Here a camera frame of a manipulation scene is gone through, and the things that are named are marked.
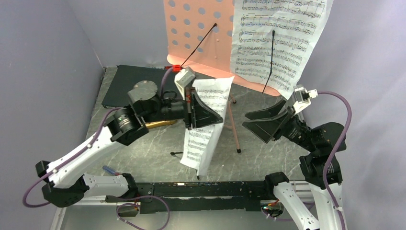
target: gold object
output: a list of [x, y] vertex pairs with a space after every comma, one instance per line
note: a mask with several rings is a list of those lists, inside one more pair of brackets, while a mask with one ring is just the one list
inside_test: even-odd
[[177, 120], [171, 120], [171, 121], [156, 121], [156, 122], [151, 122], [151, 123], [146, 123], [145, 126], [148, 129], [153, 129], [161, 126], [171, 126], [178, 122]]

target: cable tie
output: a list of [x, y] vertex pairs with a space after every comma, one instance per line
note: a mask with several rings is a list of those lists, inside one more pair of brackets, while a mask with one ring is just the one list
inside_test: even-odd
[[337, 210], [337, 211], [343, 212], [342, 207], [334, 207], [334, 209]]

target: white connector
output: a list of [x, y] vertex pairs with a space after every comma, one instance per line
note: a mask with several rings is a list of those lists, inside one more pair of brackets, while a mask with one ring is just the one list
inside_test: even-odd
[[190, 68], [185, 67], [175, 76], [175, 85], [179, 92], [182, 94], [182, 98], [185, 100], [185, 87], [196, 78], [196, 73]]
[[293, 92], [293, 98], [295, 103], [293, 104], [294, 114], [298, 114], [311, 104], [310, 99], [318, 96], [317, 90], [307, 91], [302, 85], [295, 87]]
[[335, 207], [334, 210], [337, 210], [337, 211], [340, 211], [340, 212], [344, 211], [341, 206], [340, 207]]

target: black mat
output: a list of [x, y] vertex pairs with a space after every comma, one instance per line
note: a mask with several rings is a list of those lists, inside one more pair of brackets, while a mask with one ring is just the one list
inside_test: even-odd
[[[164, 69], [137, 66], [119, 65], [117, 67], [117, 72], [102, 101], [104, 107], [122, 107], [128, 105], [127, 92], [140, 81], [148, 80], [155, 82], [159, 91], [162, 77], [166, 72]], [[173, 82], [175, 75], [176, 73], [172, 72], [168, 76], [164, 90], [175, 90], [179, 95], [180, 93]]]

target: curled sheet music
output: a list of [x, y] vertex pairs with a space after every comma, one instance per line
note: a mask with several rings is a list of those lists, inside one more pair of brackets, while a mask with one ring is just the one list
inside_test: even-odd
[[[228, 95], [233, 79], [234, 77], [201, 79], [195, 80], [193, 83], [200, 99], [216, 111], [223, 120], [226, 117]], [[183, 156], [180, 162], [197, 169], [197, 175], [206, 175], [223, 126], [224, 122], [190, 131], [186, 130]]]
[[[333, 0], [236, 0], [231, 72], [289, 99], [326, 25]], [[272, 30], [275, 30], [272, 54]]]

